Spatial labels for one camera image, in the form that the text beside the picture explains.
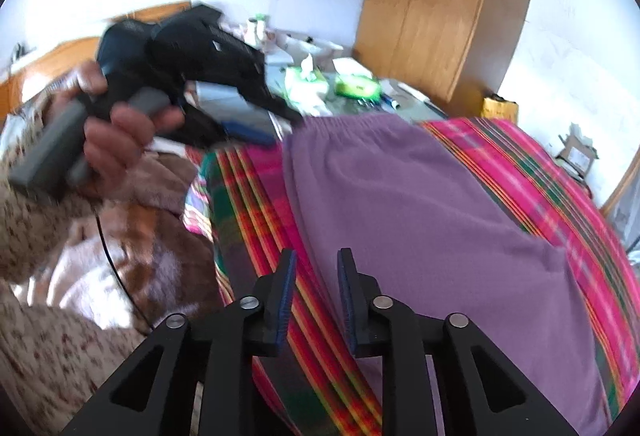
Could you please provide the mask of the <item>person's left hand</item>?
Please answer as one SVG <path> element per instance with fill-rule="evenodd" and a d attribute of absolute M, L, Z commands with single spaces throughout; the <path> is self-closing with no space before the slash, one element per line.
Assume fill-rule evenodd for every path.
<path fill-rule="evenodd" d="M 100 66 L 94 60 L 86 60 L 46 87 L 51 100 L 42 121 L 48 123 L 61 115 L 80 93 L 100 95 L 106 91 L 107 81 Z M 176 107 L 166 107 L 148 117 L 126 103 L 114 105 L 107 120 L 89 118 L 84 126 L 84 155 L 92 178 L 78 193 L 98 199 L 115 191 L 141 160 L 153 137 L 178 129 L 183 121 L 183 112 Z"/>

